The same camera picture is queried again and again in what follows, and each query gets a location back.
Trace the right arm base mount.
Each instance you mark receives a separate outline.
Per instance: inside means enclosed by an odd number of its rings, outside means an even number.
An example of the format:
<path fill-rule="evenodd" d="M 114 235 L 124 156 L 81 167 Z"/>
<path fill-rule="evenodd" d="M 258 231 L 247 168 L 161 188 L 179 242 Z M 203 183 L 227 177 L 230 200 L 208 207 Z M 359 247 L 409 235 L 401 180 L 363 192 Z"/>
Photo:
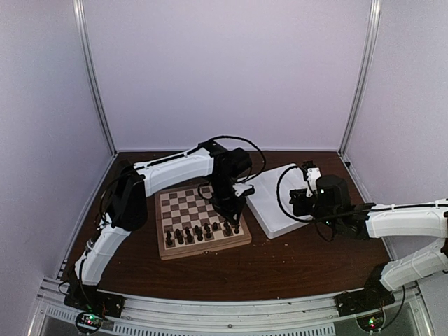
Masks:
<path fill-rule="evenodd" d="M 380 309 L 395 302 L 392 292 L 380 282 L 385 266 L 386 263 L 382 263 L 371 271 L 363 289 L 343 292 L 335 296 L 336 308 L 340 316 Z"/>

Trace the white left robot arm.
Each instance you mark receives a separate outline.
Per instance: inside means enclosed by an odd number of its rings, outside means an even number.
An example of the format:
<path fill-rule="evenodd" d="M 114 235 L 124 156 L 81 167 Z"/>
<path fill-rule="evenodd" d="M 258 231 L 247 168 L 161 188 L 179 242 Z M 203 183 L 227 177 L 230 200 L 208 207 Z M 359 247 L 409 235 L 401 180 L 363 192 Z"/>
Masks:
<path fill-rule="evenodd" d="M 93 290 L 110 259 L 131 232 L 147 221 L 147 198 L 167 187 L 204 177 L 210 182 L 214 210 L 229 223 L 239 224 L 246 196 L 255 190 L 238 182 L 237 177 L 252 167 L 248 152 L 242 148 L 228 150 L 213 139 L 196 147 L 164 158 L 125 165 L 107 187 L 108 202 L 100 207 L 97 233 L 83 255 L 68 273 L 74 300 L 86 311 L 101 303 Z"/>

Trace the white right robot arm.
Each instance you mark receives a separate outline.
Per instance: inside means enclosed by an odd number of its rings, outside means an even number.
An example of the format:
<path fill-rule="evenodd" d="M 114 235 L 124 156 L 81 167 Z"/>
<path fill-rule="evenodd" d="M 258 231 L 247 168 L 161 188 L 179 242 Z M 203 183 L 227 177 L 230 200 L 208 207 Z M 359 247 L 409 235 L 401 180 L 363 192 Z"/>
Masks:
<path fill-rule="evenodd" d="M 371 240 L 390 237 L 430 237 L 431 242 L 400 259 L 372 270 L 359 293 L 363 308 L 375 308 L 390 293 L 409 282 L 447 270 L 447 200 L 423 204 L 352 204 L 347 182 L 336 175 L 307 181 L 290 191 L 296 218 L 328 226 L 334 235 Z"/>

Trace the dark chess knight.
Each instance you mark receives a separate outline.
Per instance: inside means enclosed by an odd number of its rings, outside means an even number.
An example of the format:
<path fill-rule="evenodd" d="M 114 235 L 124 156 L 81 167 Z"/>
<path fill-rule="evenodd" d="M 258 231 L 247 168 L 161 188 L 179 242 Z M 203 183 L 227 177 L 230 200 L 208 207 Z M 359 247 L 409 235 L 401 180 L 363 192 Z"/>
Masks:
<path fill-rule="evenodd" d="M 225 235 L 226 235 L 227 237 L 232 236 L 232 228 L 231 228 L 230 226 L 226 226 L 226 227 L 225 227 Z"/>

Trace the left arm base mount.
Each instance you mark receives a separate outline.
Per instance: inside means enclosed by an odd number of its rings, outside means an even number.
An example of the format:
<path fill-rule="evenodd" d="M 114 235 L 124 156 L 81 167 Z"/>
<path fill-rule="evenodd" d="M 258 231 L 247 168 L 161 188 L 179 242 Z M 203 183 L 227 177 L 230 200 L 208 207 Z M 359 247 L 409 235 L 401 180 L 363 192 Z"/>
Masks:
<path fill-rule="evenodd" d="M 125 303 L 123 296 L 98 291 L 97 286 L 80 285 L 76 276 L 71 277 L 68 283 L 69 288 L 64 299 L 66 306 L 100 317 L 121 317 Z"/>

